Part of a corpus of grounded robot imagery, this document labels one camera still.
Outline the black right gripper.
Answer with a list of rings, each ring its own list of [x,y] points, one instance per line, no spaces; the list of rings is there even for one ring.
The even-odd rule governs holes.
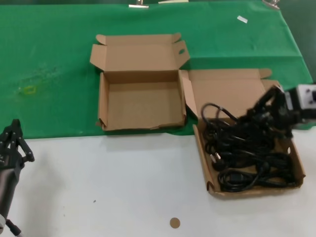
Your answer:
[[[273,116],[271,111],[263,109],[273,102]],[[270,87],[263,96],[256,102],[255,110],[249,109],[247,117],[255,123],[272,124],[275,129],[282,131],[284,134],[292,134],[293,126],[298,124],[298,113],[289,110],[285,93],[279,86],[273,85]]]

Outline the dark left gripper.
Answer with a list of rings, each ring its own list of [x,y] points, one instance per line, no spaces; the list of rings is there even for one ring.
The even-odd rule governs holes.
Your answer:
[[[22,157],[17,151],[20,146],[25,155]],[[19,119],[14,119],[11,125],[6,126],[0,134],[0,214],[8,215],[16,186],[19,182],[20,172],[24,165],[22,162],[34,162],[35,157],[22,138],[22,129]]]

